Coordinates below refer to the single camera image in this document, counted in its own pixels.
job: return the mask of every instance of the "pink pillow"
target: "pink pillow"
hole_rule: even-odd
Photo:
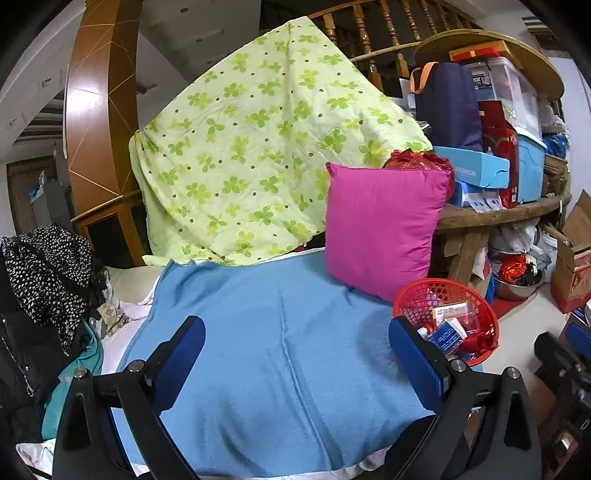
[[[449,172],[327,163],[326,266],[352,287],[394,301],[425,278]]]

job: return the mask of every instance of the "black jacket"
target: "black jacket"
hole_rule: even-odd
[[[59,373],[89,342],[84,325],[76,331],[69,355],[54,326],[35,324],[19,306],[0,252],[0,421],[13,443],[41,442],[45,404]]]

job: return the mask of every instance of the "jacket zipper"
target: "jacket zipper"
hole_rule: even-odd
[[[21,366],[18,364],[17,359],[14,358],[12,352],[10,351],[10,348],[8,348],[8,345],[6,343],[6,340],[4,339],[4,335],[2,335],[0,333],[0,338],[2,339],[2,343],[4,344],[4,346],[6,347],[6,350],[8,351],[8,354],[10,355],[10,357],[12,358],[12,361],[14,361],[14,364],[17,366],[17,368],[21,371],[22,373],[22,377],[25,379],[25,383],[27,384],[27,394],[29,395],[29,397],[33,397],[35,391],[33,390],[33,388],[29,385],[29,381],[27,380],[27,376],[25,375],[25,372],[22,371]]]

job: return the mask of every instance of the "red mat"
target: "red mat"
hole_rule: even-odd
[[[495,297],[492,300],[491,306],[492,306],[492,310],[496,313],[496,317],[498,319],[500,319],[503,315],[509,313],[511,310],[513,310],[515,307],[521,305],[526,300],[527,299],[517,300],[517,301],[509,301],[509,300],[498,299]]]

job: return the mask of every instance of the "metal bolt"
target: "metal bolt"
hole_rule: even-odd
[[[517,370],[515,367],[507,368],[507,375],[509,375],[511,378],[519,378],[521,376],[519,370]]]
[[[143,369],[145,362],[143,360],[134,360],[127,366],[127,370],[136,373]]]
[[[452,368],[456,372],[460,372],[461,373],[461,372],[463,372],[467,368],[466,363],[463,362],[462,360],[455,359],[455,360],[452,360],[451,363],[452,363]]]
[[[77,378],[78,380],[84,378],[87,374],[88,370],[86,367],[77,367],[76,370],[74,370],[74,378]]]

